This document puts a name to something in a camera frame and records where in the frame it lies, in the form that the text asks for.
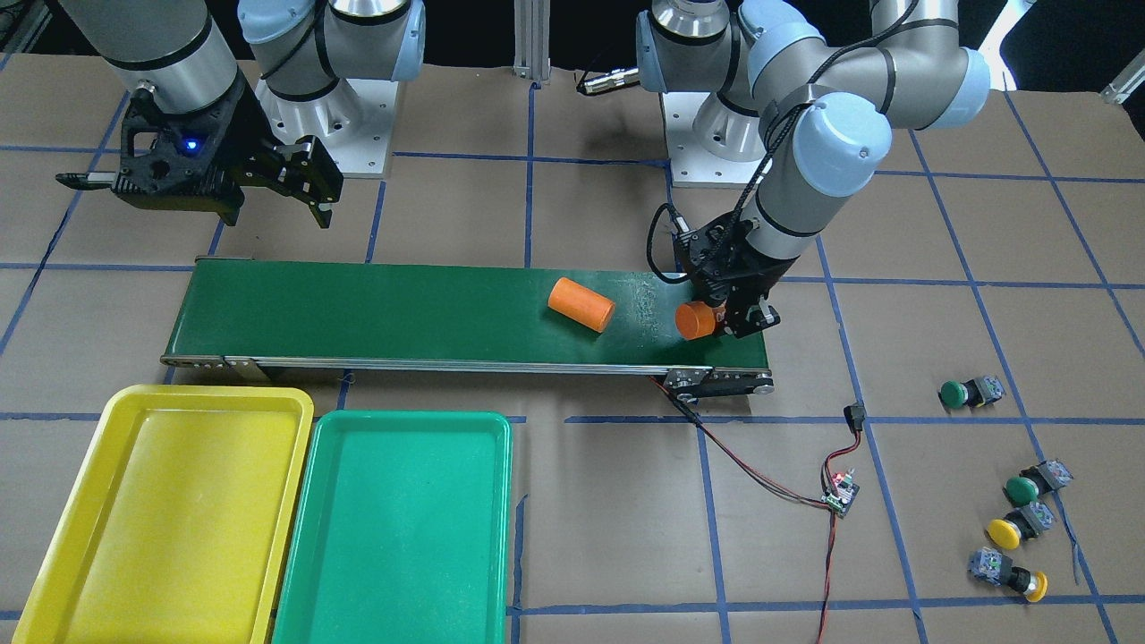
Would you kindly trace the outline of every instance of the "green push button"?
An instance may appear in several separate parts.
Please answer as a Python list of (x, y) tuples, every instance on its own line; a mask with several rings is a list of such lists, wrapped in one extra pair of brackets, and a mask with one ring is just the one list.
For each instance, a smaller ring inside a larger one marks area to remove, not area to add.
[(1037, 484), (1026, 477), (1012, 477), (1005, 482), (1005, 494), (1016, 505), (1037, 501)]
[(970, 392), (962, 383), (947, 380), (942, 383), (942, 388), (939, 390), (938, 396), (942, 400), (942, 405), (946, 405), (950, 409), (957, 409), (970, 399)]

